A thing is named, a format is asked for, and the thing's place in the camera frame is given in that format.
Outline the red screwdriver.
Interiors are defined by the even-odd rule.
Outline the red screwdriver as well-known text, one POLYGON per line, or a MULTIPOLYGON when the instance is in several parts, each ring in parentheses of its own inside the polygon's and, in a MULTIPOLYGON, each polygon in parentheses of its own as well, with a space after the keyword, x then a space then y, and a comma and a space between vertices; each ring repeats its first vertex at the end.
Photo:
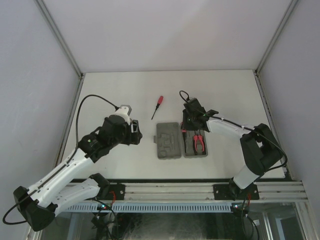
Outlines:
POLYGON ((157 104, 156 104, 155 110, 154 110, 154 112, 153 112, 153 115, 152 115, 152 117, 151 117, 151 120, 153 120, 153 118, 154 118, 154 116, 155 116, 155 114, 156 114, 156 112, 157 112, 158 108, 160 107, 160 105, 161 105, 161 104, 162 104, 162 102, 163 102, 163 99, 164 99, 164 97, 163 97, 162 95, 158 98, 158 101, 157 101, 157 104))
POLYGON ((182 133, 182 139, 183 139, 184 152, 186 152, 187 131, 184 128, 182 128, 181 133, 182 133))

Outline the red black pliers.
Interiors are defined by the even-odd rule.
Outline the red black pliers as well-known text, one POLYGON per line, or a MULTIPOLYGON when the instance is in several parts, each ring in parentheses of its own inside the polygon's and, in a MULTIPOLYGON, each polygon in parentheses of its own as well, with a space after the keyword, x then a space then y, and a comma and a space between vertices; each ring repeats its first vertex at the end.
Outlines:
POLYGON ((197 133, 193 136, 193 151, 195 155, 206 152, 203 136, 197 133))

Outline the grey plastic tool case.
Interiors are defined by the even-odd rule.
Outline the grey plastic tool case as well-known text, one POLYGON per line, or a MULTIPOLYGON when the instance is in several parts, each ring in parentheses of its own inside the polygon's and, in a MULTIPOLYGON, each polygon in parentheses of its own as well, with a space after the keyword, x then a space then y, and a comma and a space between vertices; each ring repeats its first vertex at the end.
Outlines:
POLYGON ((208 148, 203 130, 186 130, 186 152, 184 152, 183 125, 178 122, 162 122, 156 125, 156 135, 153 141, 157 147, 157 157, 160 160, 173 160, 184 158, 204 158, 208 156, 208 148), (195 134, 202 135, 205 153, 199 152, 197 155, 194 153, 193 136, 195 134))

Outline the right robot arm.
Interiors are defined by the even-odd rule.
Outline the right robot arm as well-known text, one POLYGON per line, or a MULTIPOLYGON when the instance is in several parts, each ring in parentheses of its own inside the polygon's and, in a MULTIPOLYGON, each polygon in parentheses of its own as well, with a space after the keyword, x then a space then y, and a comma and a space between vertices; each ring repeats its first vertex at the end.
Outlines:
POLYGON ((186 130, 221 134, 239 140, 244 166, 229 181, 229 192, 233 199, 242 199, 256 180, 287 164, 288 157, 268 125, 260 123, 248 127, 218 116, 219 112, 213 109, 205 111, 197 98, 183 100, 182 125, 186 130))

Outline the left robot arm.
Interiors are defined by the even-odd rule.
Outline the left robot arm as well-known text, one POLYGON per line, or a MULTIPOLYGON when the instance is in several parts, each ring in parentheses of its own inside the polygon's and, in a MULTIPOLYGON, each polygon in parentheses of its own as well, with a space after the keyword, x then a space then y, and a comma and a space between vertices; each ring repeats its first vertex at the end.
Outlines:
POLYGON ((90 175, 79 185, 68 188, 67 184, 117 145, 138 145, 142 137, 138 120, 125 114, 106 117, 102 126, 83 136, 77 148, 44 178, 29 187, 19 186, 13 192, 18 211, 38 232, 61 212, 81 201, 106 199, 110 182, 100 173, 90 175))

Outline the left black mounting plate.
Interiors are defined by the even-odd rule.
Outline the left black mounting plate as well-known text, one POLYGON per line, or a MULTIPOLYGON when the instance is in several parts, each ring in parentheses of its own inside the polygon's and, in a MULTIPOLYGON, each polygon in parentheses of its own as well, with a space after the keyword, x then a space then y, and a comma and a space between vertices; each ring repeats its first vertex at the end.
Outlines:
POLYGON ((126 186, 124 184, 109 184, 99 190, 96 198, 98 200, 122 201, 125 198, 125 191, 126 186))

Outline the black mounting plate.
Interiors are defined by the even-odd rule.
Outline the black mounting plate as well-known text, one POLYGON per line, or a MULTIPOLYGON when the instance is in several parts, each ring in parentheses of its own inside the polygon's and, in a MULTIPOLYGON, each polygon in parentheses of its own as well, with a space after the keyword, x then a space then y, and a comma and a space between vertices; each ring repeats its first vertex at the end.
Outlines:
POLYGON ((245 197, 250 195, 251 200, 259 200, 260 195, 256 184, 251 184, 245 189, 232 188, 228 184, 214 184, 213 194, 215 200, 244 200, 245 197))
POLYGON ((124 184, 109 184, 99 190, 96 198, 98 200, 122 201, 125 198, 125 191, 126 186, 124 184))

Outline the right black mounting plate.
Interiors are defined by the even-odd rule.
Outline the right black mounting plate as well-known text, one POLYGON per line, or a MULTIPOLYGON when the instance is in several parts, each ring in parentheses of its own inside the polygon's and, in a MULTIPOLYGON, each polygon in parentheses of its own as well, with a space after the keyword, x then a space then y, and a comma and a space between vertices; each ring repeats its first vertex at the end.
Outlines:
POLYGON ((213 194, 215 200, 244 200, 245 197, 250 195, 251 200, 259 200, 260 195, 256 184, 251 184, 245 189, 232 188, 228 184, 214 184, 213 194))

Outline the left aluminium frame post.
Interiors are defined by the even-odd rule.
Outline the left aluminium frame post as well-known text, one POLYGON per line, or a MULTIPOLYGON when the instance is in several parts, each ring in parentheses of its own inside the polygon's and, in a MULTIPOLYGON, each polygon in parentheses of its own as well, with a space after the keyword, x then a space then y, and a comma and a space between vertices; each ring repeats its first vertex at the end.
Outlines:
POLYGON ((63 37, 56 21, 54 20, 52 14, 50 13, 50 10, 48 6, 46 5, 44 0, 34 0, 35 5, 39 9, 42 17, 44 18, 44 21, 46 22, 49 30, 53 34, 56 42, 60 46, 61 50, 64 53, 64 56, 66 57, 67 61, 70 63, 73 71, 75 72, 77 76, 77 82, 74 94, 72 95, 72 102, 71 102, 71 108, 67 117, 66 126, 63 130, 63 135, 61 139, 61 144, 57 153, 57 160, 60 161, 64 155, 65 148, 68 141, 68 136, 70 133, 70 129, 72 126, 73 117, 75 115, 76 106, 79 100, 82 84, 83 84, 83 72, 81 71, 74 55, 72 54, 65 38, 63 37))

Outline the aluminium frame post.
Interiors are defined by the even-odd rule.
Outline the aluminium frame post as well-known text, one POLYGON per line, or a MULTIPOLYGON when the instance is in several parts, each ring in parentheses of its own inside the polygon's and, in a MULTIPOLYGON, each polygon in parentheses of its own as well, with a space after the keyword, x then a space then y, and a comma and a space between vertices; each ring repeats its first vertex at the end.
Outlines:
POLYGON ((287 155, 295 159, 297 117, 295 116, 293 59, 288 52, 286 35, 290 22, 300 5, 290 0, 254 71, 259 94, 271 130, 287 155))
POLYGON ((75 72, 77 76, 77 82, 74 94, 72 95, 72 102, 71 102, 71 108, 67 117, 66 126, 63 130, 63 135, 61 139, 61 144, 57 153, 57 160, 60 161, 64 155, 65 148, 68 141, 68 136, 70 133, 70 129, 72 126, 73 117, 75 115, 76 106, 79 100, 82 84, 83 84, 83 72, 81 71, 74 55, 72 54, 65 38, 63 37, 56 21, 54 20, 52 14, 50 13, 50 10, 48 6, 46 5, 44 0, 34 0, 35 5, 39 9, 42 17, 44 18, 44 21, 46 22, 49 30, 53 34, 56 42, 60 46, 61 50, 64 53, 64 56, 66 57, 67 61, 70 63, 73 71, 75 72))

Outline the right aluminium frame post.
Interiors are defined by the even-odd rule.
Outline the right aluminium frame post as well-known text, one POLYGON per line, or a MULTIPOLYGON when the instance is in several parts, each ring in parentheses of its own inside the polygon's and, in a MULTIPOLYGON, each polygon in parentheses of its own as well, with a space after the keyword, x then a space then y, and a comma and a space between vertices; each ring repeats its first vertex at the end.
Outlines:
POLYGON ((300 5, 290 0, 254 71, 259 94, 271 130, 287 155, 295 159, 297 117, 295 116, 293 59, 288 52, 286 35, 290 22, 300 5))

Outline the aluminium front rail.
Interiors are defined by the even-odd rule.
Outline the aluminium front rail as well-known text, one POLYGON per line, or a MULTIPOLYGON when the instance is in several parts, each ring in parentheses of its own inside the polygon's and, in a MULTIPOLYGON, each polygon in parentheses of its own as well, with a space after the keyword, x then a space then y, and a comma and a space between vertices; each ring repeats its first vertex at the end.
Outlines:
MULTIPOLYGON (((232 201, 215 200, 213 185, 226 182, 171 182, 122 183, 125 195, 122 201, 232 201)), ((262 202, 303 202, 308 199, 299 181, 257 182, 259 200, 262 202)))

